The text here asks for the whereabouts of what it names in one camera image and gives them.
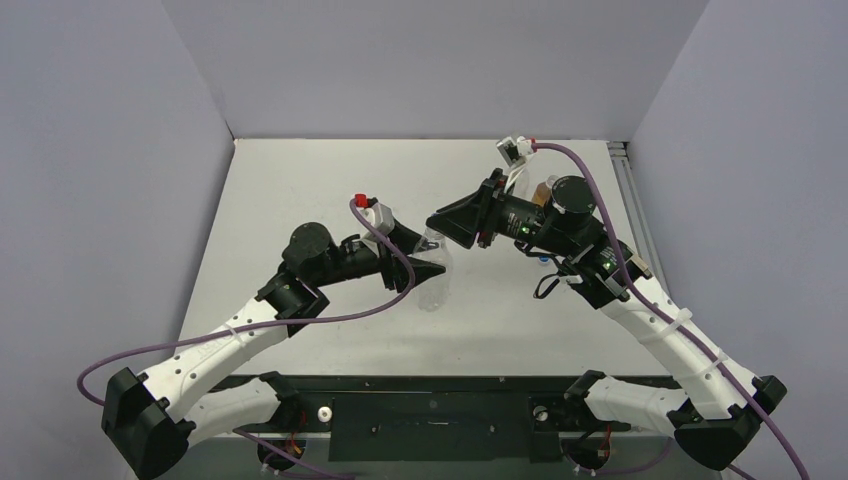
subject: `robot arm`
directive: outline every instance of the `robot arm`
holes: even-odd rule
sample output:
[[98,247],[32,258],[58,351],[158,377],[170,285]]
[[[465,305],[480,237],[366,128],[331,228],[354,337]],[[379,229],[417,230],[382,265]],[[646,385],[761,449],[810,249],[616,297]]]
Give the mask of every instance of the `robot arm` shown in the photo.
[[[516,158],[531,151],[528,143],[519,137],[501,142],[498,148],[513,165],[521,163]],[[513,239],[528,256],[539,256],[538,249],[546,256],[561,257],[556,262],[557,275],[593,308],[627,329],[681,387],[668,390],[633,385],[589,371],[566,397],[599,421],[629,423],[673,436],[702,465],[715,470],[726,468],[748,445],[762,420],[718,371],[719,362],[767,413],[786,394],[784,385],[774,377],[757,377],[721,352],[694,325],[691,312],[679,309],[645,262],[621,242],[626,264],[618,265],[604,225],[592,214],[595,199],[584,178],[557,180],[544,205],[510,195],[509,185],[509,176],[496,169],[475,193],[428,218],[427,226],[465,248],[474,243],[486,248],[497,235],[503,235]],[[623,269],[654,306],[676,319],[674,323],[660,321],[628,291]],[[547,296],[550,289],[537,298]],[[703,342],[719,361],[708,358],[683,335],[680,326]]]
[[[376,199],[357,199],[363,216],[406,255],[421,235],[392,217]],[[416,284],[445,267],[408,259]],[[125,368],[109,380],[101,427],[140,480],[171,468],[200,441],[234,428],[265,423],[281,414],[281,394],[273,375],[208,393],[257,353],[295,335],[305,325],[280,325],[249,331],[240,327],[273,319],[315,318],[329,304],[320,287],[380,274],[384,286],[400,292],[409,275],[399,259],[369,233],[336,245],[319,223],[301,225],[283,251],[277,273],[254,298],[212,334],[223,334],[183,350],[138,375]]]

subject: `gray wall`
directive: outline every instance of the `gray wall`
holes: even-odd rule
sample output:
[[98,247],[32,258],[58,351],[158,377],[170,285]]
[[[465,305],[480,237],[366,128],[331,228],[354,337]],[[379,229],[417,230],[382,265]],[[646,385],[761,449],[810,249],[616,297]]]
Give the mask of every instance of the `gray wall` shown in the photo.
[[[848,3],[712,0],[630,153],[679,303],[776,374],[813,478],[845,478]],[[797,478],[768,431],[742,456]]]
[[74,380],[175,336],[231,137],[158,1],[20,1],[0,144],[0,476],[118,478]]
[[707,0],[164,0],[236,137],[629,139]]

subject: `white table surface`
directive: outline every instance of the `white table surface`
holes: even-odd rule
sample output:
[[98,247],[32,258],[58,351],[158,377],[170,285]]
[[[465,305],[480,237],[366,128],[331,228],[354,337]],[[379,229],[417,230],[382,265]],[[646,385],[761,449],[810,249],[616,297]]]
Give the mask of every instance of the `white table surface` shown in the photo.
[[[589,165],[620,238],[633,245],[606,144],[563,141]],[[292,230],[321,222],[338,242],[357,233],[354,193],[376,196],[406,226],[423,231],[437,208],[477,190],[504,162],[492,140],[240,140],[180,338],[208,333],[275,273]],[[531,186],[550,174],[579,174],[563,155],[540,152]],[[302,375],[663,375],[662,366],[622,327],[564,285],[534,300],[553,271],[498,237],[489,249],[450,245],[451,296],[435,313],[415,292],[371,318],[310,325],[237,373]],[[373,307],[394,292],[379,276],[325,287],[322,316]]]

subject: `screw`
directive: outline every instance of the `screw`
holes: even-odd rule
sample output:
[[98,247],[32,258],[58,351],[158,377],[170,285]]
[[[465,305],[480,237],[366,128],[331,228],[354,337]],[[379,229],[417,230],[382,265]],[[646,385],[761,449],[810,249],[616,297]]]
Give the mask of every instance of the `screw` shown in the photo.
[[548,409],[542,405],[533,409],[533,417],[538,422],[544,422],[548,419]]
[[330,419],[333,418],[333,411],[330,407],[321,407],[318,409],[318,421],[321,423],[327,423]]

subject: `white cable tie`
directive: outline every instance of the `white cable tie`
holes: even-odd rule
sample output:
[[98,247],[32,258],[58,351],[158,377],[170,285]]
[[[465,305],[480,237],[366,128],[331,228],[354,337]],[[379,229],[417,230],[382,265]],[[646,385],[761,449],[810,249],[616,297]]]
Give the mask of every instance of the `white cable tie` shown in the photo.
[[244,355],[244,362],[249,362],[250,354],[247,353],[247,344],[244,343],[244,339],[241,338],[241,335],[236,332],[236,329],[230,325],[230,322],[224,322],[224,326],[227,327],[227,330],[230,331],[230,335],[232,335],[233,338],[235,338],[236,341],[239,342],[239,350],[242,352],[242,355]]
[[690,378],[697,378],[697,377],[700,377],[700,376],[702,376],[702,375],[706,375],[707,373],[709,373],[710,371],[712,371],[714,368],[718,367],[718,364],[719,364],[719,363],[721,363],[721,362],[723,362],[723,361],[725,361],[725,360],[728,360],[729,358],[730,358],[730,357],[728,357],[728,356],[727,356],[727,354],[725,354],[725,353],[724,353],[724,352],[723,352],[723,351],[719,348],[719,349],[718,349],[718,354],[716,355],[716,359],[715,359],[715,361],[714,361],[713,363],[711,363],[711,364],[710,364],[707,368],[705,368],[705,369],[703,369],[703,370],[701,370],[700,372],[697,372],[697,373],[690,373],[689,375],[679,375],[679,376],[676,376],[676,377],[674,377],[674,380],[675,380],[675,381],[680,381],[680,380],[689,380]]
[[649,343],[658,342],[664,339],[665,337],[671,335],[672,333],[676,332],[678,328],[680,328],[684,323],[690,320],[692,320],[692,311],[688,308],[680,309],[680,311],[677,312],[677,318],[673,322],[669,323],[667,327],[660,330],[659,332],[645,335],[644,337],[639,339],[639,343],[641,343],[642,345],[647,345]]
[[522,163],[521,166],[509,172],[509,175],[506,179],[506,186],[504,187],[504,191],[509,190],[509,187],[515,184],[515,182],[518,180],[518,176],[521,175],[522,172],[524,172],[525,168],[527,168],[527,164]]

